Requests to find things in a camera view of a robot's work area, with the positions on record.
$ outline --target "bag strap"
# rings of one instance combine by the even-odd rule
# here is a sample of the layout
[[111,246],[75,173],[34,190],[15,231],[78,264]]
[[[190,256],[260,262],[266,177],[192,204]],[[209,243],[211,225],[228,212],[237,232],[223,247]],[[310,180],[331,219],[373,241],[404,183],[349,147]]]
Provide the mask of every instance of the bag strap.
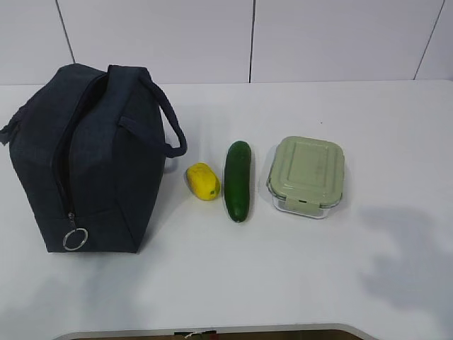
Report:
[[123,126],[126,130],[131,132],[133,135],[138,137],[144,144],[160,149],[163,154],[168,158],[174,158],[184,155],[187,152],[187,140],[185,139],[184,133],[179,127],[179,122],[176,117],[175,111],[168,101],[165,93],[159,88],[150,78],[141,76],[140,80],[148,90],[153,94],[159,106],[162,108],[164,115],[166,116],[170,126],[178,136],[179,147],[172,147],[170,144],[161,142],[153,136],[153,132],[137,123],[137,121],[128,118],[121,117],[118,125]]

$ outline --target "glass food container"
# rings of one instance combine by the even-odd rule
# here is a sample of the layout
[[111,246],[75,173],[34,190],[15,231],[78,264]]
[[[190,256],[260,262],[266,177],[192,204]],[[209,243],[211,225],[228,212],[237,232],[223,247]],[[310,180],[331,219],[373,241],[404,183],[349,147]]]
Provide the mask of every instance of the glass food container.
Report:
[[281,211],[325,218],[343,194],[345,157],[335,143],[286,137],[278,146],[268,188]]

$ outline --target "green lid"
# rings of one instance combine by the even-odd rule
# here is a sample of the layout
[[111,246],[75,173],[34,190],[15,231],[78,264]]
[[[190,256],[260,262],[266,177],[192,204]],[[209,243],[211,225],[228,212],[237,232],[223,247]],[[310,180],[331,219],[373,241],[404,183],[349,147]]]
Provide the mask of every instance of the green lid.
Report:
[[343,194],[342,149],[335,143],[305,137],[287,137],[277,148],[269,175],[269,189],[285,200],[288,210],[318,215]]

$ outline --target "yellow fruit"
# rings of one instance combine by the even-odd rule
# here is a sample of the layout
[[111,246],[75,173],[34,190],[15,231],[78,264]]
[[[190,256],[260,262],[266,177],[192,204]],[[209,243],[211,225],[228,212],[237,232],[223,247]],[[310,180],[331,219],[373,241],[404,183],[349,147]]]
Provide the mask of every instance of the yellow fruit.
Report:
[[185,175],[190,189],[200,200],[214,200],[219,195],[220,181],[207,164],[194,164]]

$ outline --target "cucumber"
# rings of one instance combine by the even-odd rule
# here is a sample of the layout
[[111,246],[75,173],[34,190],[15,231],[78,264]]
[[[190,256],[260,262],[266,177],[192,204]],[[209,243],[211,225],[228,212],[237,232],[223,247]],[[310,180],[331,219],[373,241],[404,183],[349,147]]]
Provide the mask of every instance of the cucumber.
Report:
[[252,151],[243,141],[233,143],[228,150],[224,171],[226,209],[234,222],[243,222],[250,207],[250,165]]

